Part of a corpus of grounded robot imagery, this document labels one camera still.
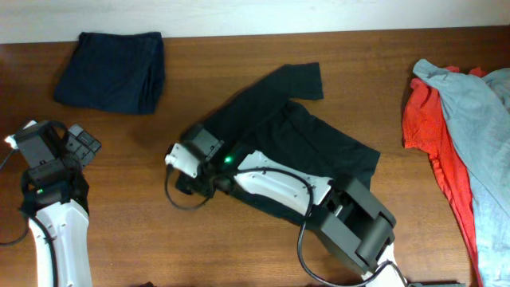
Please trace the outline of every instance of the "wooden surface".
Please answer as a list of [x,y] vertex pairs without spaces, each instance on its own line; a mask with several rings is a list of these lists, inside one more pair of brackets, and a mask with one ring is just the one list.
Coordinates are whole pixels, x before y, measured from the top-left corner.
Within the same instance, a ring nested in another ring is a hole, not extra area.
[[[426,154],[402,147],[402,108],[414,63],[424,57],[463,71],[510,66],[509,27],[166,39],[167,82],[156,114],[125,116],[70,108],[52,91],[75,43],[0,45],[0,135],[25,120],[78,123],[103,144],[85,176],[88,256],[95,286],[305,286],[298,227],[217,194],[196,212],[163,193],[163,156],[180,132],[236,91],[285,63],[320,62],[325,99],[314,115],[381,151],[371,191],[394,213],[396,258],[413,281],[475,281],[452,211]],[[0,155],[8,148],[0,144]],[[0,174],[0,240],[22,232],[21,155]],[[178,195],[184,202],[198,198]],[[306,234],[317,273],[356,278]],[[36,286],[32,236],[0,249],[0,285]]]

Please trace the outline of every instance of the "white wall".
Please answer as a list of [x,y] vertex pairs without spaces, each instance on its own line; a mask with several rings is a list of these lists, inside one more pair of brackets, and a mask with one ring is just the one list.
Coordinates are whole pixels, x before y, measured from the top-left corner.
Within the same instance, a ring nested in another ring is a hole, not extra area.
[[0,0],[0,43],[81,31],[196,37],[510,23],[510,0]]

